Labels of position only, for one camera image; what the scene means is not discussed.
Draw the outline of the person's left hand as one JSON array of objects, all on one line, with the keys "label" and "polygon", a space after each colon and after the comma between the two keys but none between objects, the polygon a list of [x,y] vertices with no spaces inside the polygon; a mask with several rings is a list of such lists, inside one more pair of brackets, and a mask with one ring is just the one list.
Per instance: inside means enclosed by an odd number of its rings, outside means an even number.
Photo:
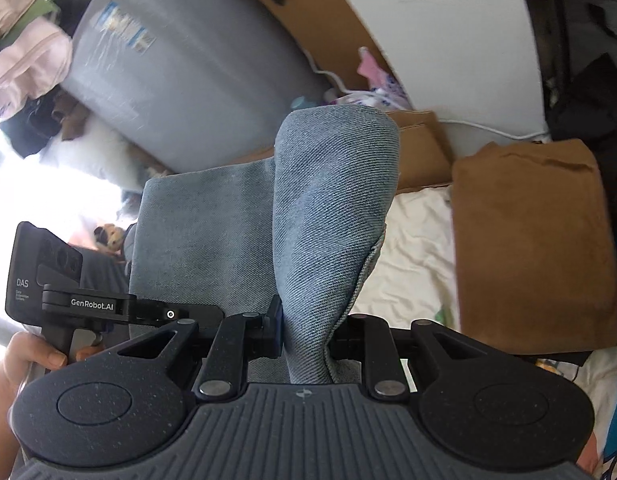
[{"label": "person's left hand", "polygon": [[0,362],[0,455],[6,455],[17,441],[7,422],[8,411],[24,382],[32,364],[46,370],[60,370],[69,363],[69,358],[39,336],[20,332],[8,344]]}]

